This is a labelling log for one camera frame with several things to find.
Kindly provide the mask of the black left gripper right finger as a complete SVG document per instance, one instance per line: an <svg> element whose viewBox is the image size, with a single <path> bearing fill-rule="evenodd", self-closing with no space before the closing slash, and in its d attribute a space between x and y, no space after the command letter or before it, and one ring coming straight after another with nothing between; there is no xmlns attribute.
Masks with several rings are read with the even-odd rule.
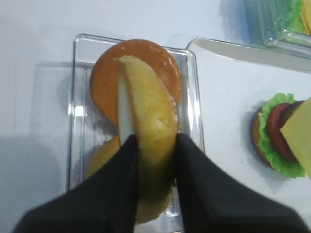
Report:
<svg viewBox="0 0 311 233"><path fill-rule="evenodd" d="M187 233L309 233L292 208L242 185L178 134L176 182Z"/></svg>

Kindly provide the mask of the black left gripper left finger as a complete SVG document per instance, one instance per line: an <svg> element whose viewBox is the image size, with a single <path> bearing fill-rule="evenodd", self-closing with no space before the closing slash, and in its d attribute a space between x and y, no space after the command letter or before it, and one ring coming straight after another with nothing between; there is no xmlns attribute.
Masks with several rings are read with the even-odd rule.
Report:
<svg viewBox="0 0 311 233"><path fill-rule="evenodd" d="M95 174L68 193L28 211L15 233L132 233L138 203L134 135Z"/></svg>

